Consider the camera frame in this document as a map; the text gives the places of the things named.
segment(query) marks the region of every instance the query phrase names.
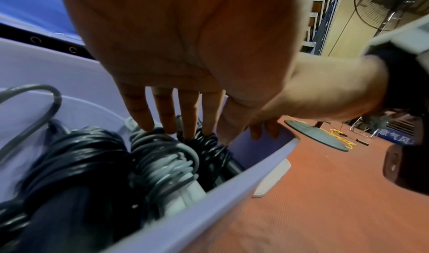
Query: plastic container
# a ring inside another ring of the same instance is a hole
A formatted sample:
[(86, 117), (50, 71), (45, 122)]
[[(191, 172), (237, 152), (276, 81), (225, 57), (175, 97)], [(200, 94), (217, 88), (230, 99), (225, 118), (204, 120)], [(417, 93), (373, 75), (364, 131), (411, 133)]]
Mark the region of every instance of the plastic container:
[[(57, 119), (70, 128), (96, 125), (126, 137), (124, 120), (128, 113), (112, 78), (98, 62), (0, 39), (0, 64), (0, 88), (29, 83), (53, 85), (64, 95)], [(47, 93), (32, 92), (2, 104), (0, 146), (39, 118), (51, 100)], [(147, 100), (154, 119), (158, 119), (149, 89)], [(178, 111), (177, 94), (175, 106)], [(41, 132), (35, 133), (1, 169), (0, 201), (12, 198), (14, 184), (40, 154), (41, 137)], [(212, 190), (184, 212), (123, 239), (106, 252), (175, 253), (185, 248), (187, 252), (201, 252), (232, 222), (243, 201), (250, 199), (259, 182), (290, 154), (298, 141), (286, 128), (277, 139), (263, 133), (258, 141), (251, 140), (249, 131), (243, 132), (230, 145), (230, 150), (235, 159), (248, 168), (245, 172)]]

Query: round mat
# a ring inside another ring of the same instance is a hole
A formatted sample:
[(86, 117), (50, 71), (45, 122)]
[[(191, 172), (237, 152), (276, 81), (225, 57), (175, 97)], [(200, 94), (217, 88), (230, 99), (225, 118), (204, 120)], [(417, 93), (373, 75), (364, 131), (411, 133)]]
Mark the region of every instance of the round mat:
[(349, 151), (349, 149), (340, 140), (319, 128), (295, 120), (286, 120), (285, 123), (293, 129), (299, 131), (305, 136), (310, 137), (313, 140), (316, 140), (319, 143), (325, 144), (340, 151)]

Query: finger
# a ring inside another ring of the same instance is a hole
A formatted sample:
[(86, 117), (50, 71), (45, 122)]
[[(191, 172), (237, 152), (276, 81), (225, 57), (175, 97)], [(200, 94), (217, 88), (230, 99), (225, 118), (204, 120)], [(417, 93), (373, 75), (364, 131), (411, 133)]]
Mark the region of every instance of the finger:
[(179, 104), (182, 115), (183, 138), (191, 140), (197, 131), (199, 92), (179, 90)]
[(130, 116), (145, 131), (152, 131), (154, 122), (147, 106), (144, 86), (135, 86), (115, 81)]
[(228, 97), (218, 122), (219, 142), (228, 145), (243, 131), (258, 110), (259, 107), (247, 107)]
[(264, 122), (265, 129), (272, 138), (277, 138), (280, 133), (280, 124), (277, 120), (279, 118), (272, 118)]
[(210, 135), (219, 120), (225, 91), (202, 94), (202, 133)]
[(262, 136), (262, 125), (251, 125), (250, 126), (250, 136), (252, 139), (258, 140)]
[(174, 111), (173, 89), (152, 87), (152, 94), (164, 131), (168, 134), (176, 133), (177, 123)]

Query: black sleeve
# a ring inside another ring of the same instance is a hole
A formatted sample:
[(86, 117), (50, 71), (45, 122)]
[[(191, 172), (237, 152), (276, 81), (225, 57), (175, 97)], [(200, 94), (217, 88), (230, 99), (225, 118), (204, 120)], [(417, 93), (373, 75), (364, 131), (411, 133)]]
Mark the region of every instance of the black sleeve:
[(406, 110), (415, 116), (427, 112), (425, 100), (429, 98), (429, 75), (416, 60), (416, 55), (391, 43), (374, 46), (367, 55), (378, 56), (389, 71), (384, 108)]

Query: hand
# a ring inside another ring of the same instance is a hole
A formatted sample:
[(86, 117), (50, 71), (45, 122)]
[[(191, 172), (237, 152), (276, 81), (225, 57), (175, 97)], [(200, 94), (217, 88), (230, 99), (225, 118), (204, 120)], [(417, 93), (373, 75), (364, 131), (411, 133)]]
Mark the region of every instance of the hand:
[(153, 128), (145, 87), (160, 121), (176, 131), (172, 89), (179, 92), (184, 136), (196, 130), (202, 93), (203, 133), (218, 125), (233, 140), (290, 78), (308, 0), (64, 0), (88, 50), (113, 76), (136, 122)]
[(260, 138), (264, 124), (276, 137), (282, 115), (319, 121), (359, 117), (382, 104), (387, 81), (387, 68), (375, 56), (341, 59), (300, 53), (291, 79), (250, 122), (251, 135)]

